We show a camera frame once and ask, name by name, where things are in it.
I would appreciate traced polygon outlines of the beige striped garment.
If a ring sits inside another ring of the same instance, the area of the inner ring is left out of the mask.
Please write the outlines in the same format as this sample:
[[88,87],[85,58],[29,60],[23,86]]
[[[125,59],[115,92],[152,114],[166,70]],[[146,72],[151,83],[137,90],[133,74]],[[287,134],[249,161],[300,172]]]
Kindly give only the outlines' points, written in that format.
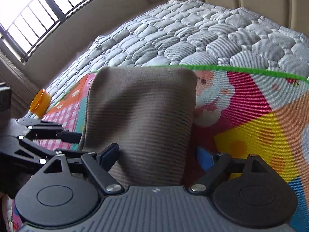
[[196,105],[197,77],[173,67],[102,68],[87,95],[79,149],[112,143],[120,157],[110,170],[123,186],[181,183]]

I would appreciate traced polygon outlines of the orange plastic cup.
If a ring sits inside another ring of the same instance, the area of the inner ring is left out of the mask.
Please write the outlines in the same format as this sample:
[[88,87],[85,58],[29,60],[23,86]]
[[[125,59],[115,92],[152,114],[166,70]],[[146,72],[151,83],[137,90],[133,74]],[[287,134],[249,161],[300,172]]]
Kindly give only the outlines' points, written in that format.
[[37,115],[39,118],[42,118],[51,102],[51,96],[45,89],[41,89],[37,95],[32,100],[30,104],[29,111],[32,114]]

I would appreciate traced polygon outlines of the colourful cartoon play mat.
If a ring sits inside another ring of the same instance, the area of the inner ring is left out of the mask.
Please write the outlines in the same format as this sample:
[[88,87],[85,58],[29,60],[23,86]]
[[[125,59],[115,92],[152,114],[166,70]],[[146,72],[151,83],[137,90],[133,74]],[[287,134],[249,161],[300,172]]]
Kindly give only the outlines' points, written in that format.
[[[195,73],[197,84],[208,73],[203,66],[183,68]],[[82,77],[40,120],[82,134],[98,72]],[[235,94],[218,116],[200,114],[195,105],[179,185],[122,185],[122,194],[102,194],[81,158],[59,159],[31,175],[12,198],[14,231],[308,231],[308,92],[274,109],[261,83],[279,82],[279,76],[214,74],[227,76]],[[88,152],[80,142],[33,142],[51,151]],[[188,192],[204,174],[197,147],[232,156],[230,177],[215,194]]]

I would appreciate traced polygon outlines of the barred window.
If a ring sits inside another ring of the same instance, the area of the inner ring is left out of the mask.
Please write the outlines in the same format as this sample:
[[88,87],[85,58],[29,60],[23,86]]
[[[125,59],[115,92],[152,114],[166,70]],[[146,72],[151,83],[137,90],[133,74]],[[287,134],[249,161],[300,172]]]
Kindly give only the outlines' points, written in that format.
[[1,39],[25,63],[41,42],[91,0],[1,0]]

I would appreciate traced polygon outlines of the white quilted mattress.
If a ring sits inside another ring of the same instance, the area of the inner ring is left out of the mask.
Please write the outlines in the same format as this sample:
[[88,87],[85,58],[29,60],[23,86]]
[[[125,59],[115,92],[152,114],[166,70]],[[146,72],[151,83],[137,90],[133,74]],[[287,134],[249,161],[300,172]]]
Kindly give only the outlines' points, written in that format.
[[279,76],[261,89],[272,108],[308,92],[308,37],[251,10],[227,9],[198,0],[172,0],[125,22],[69,65],[48,87],[51,105],[83,76],[104,67],[203,66],[196,105],[220,115],[235,87],[215,69]]

